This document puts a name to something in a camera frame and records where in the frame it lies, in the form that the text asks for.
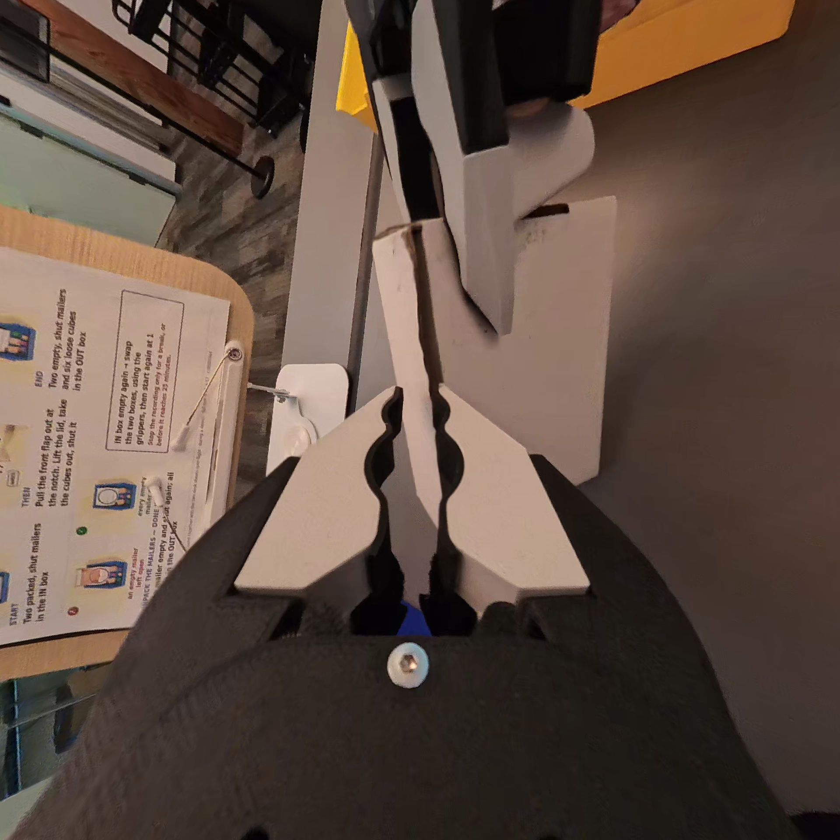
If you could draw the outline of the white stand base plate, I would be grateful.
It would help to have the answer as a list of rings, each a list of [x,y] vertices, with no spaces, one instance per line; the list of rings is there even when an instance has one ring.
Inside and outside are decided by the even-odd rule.
[[[273,386],[248,384],[270,397],[266,473],[300,457],[339,426],[347,413],[350,378],[339,364],[287,364]]]

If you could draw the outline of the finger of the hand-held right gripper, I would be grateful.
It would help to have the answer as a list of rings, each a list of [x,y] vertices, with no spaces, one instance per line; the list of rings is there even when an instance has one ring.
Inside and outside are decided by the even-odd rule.
[[[371,90],[385,159],[404,220],[437,218],[432,146],[419,118],[410,74],[375,79]]]
[[[492,2],[417,2],[413,94],[460,281],[499,333],[513,311],[512,153]]]

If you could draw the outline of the wooden clipboard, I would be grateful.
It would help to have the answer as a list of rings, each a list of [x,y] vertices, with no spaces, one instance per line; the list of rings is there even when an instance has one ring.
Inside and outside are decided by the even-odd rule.
[[[229,303],[227,339],[239,341],[245,353],[244,371],[237,393],[234,445],[225,502],[225,508],[231,508],[235,504],[255,331],[254,309],[240,285],[222,270],[201,260],[9,206],[1,207],[1,245],[36,256],[104,270],[120,277],[193,291]],[[4,646],[1,651],[2,681],[112,662],[129,634],[129,629],[118,629]]]

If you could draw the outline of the yellow plastic box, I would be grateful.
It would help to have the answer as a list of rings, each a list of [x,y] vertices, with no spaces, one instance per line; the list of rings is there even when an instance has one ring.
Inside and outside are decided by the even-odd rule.
[[[787,30],[794,1],[649,1],[601,36],[584,106],[619,98],[769,43]]]

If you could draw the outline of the black metal rack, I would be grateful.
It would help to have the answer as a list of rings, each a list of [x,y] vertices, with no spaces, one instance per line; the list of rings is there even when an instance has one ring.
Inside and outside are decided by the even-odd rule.
[[[276,136],[308,122],[320,2],[114,1],[128,33]]]

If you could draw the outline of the white cardboard mailer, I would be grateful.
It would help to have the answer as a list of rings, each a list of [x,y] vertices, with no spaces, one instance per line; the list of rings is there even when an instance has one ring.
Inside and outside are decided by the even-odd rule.
[[[439,385],[574,484],[600,468],[616,199],[552,201],[592,162],[585,111],[552,101],[515,117],[510,132],[516,223],[508,334],[499,335],[467,297],[442,218],[392,227],[373,242],[418,499],[418,474],[428,469],[418,460],[418,435],[432,429],[430,396]],[[426,513],[437,526],[437,515]]]

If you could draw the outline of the black pole with round foot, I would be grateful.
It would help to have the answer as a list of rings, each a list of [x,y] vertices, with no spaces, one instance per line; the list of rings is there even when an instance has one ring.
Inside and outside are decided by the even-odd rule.
[[[34,34],[34,33],[29,32],[24,26],[19,24],[14,17],[10,17],[9,14],[6,11],[2,11],[2,30],[4,32],[13,33],[15,36],[19,36],[27,45],[33,46],[35,48],[36,52],[39,53],[39,52],[44,51],[50,58],[56,58],[56,59],[58,59],[58,60],[60,60],[64,63],[66,63],[64,60],[62,60],[58,57],[57,52],[50,46],[50,43],[49,43],[49,21],[47,20],[47,18],[45,16],[43,16],[42,14],[39,14],[36,11],[32,10],[31,8],[26,7],[25,5],[23,5],[23,2],[12,2],[12,6],[23,9],[26,12],[33,13],[36,16],[39,23],[45,23],[45,33],[43,35],[41,35],[41,34]],[[122,94],[120,94],[117,91],[115,91],[113,89],[110,89],[109,87],[106,87],[106,86],[102,85],[101,83],[99,83],[98,81],[94,80],[86,72],[84,72],[84,71],[82,71],[78,68],[75,68],[74,66],[72,66],[70,64],[68,64],[68,66],[72,67],[74,70],[79,71],[84,76],[88,77],[89,79],[92,79],[93,81],[97,82],[97,84],[105,87],[106,89],[109,89],[111,92],[116,93],[122,99],[124,99],[128,102],[131,102],[134,106],[140,108],[141,110],[143,110],[144,112],[146,112],[150,116],[158,119],[152,113],[147,112],[143,108],[139,107],[133,101],[131,101],[129,99],[126,99]],[[254,196],[254,198],[261,199],[261,198],[263,198],[267,195],[267,193],[269,192],[270,187],[273,183],[274,174],[275,174],[275,163],[274,163],[274,161],[271,157],[264,155],[264,156],[260,157],[255,164],[247,164],[244,161],[242,161],[239,158],[239,156],[238,157],[233,157],[233,156],[231,156],[229,154],[226,154],[226,153],[219,153],[219,151],[217,149],[215,149],[210,143],[208,143],[206,141],[203,141],[203,140],[197,140],[197,139],[193,138],[192,136],[190,136],[189,134],[184,133],[183,131],[180,131],[175,126],[171,125],[169,122],[167,122],[163,119],[159,119],[159,120],[163,121],[164,123],[167,123],[168,125],[173,127],[175,130],[177,130],[179,133],[185,135],[185,137],[189,138],[190,140],[193,140],[196,143],[200,144],[205,149],[210,150],[211,152],[213,152],[216,155],[222,157],[223,159],[225,159],[229,163],[237,166],[237,168],[239,168],[243,172],[246,172],[250,177],[250,190],[251,190],[251,193]]]

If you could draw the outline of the brown wooden board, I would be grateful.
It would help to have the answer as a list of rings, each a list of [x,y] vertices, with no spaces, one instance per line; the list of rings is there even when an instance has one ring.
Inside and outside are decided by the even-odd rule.
[[[215,104],[138,56],[84,17],[54,1],[23,1],[49,21],[58,57],[219,153],[238,157],[244,127]]]

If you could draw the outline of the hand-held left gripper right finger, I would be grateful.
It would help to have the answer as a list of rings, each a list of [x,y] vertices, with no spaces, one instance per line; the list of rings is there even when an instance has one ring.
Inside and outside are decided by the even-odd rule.
[[[421,610],[436,636],[468,636],[496,604],[587,593],[590,580],[529,452],[447,385],[418,435],[418,497],[437,515]]]

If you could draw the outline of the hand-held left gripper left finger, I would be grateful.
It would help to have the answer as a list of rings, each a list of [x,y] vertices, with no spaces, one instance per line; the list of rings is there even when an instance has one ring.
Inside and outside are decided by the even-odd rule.
[[[385,389],[303,455],[235,587],[326,606],[360,635],[395,635],[404,620],[404,574],[391,544],[382,490],[394,470],[403,390]]]

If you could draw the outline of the printed instruction sheet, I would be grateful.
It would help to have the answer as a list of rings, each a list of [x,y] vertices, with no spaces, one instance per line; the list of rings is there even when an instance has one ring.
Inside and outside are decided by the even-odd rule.
[[[1,643],[131,627],[207,528],[229,305],[2,248]]]

